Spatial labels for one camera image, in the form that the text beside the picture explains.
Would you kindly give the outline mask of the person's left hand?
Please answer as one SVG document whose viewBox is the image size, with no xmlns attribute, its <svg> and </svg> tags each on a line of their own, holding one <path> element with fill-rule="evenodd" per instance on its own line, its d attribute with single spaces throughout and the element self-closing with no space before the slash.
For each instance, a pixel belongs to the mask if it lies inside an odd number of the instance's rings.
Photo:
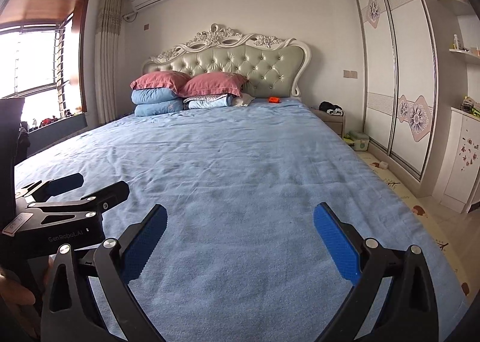
<svg viewBox="0 0 480 342">
<path fill-rule="evenodd" d="M 52 266 L 51 257 L 10 260 L 1 265 L 1 299 L 5 304 L 1 319 L 12 320 L 29 340 L 41 339 L 41 312 Z"/>
</svg>

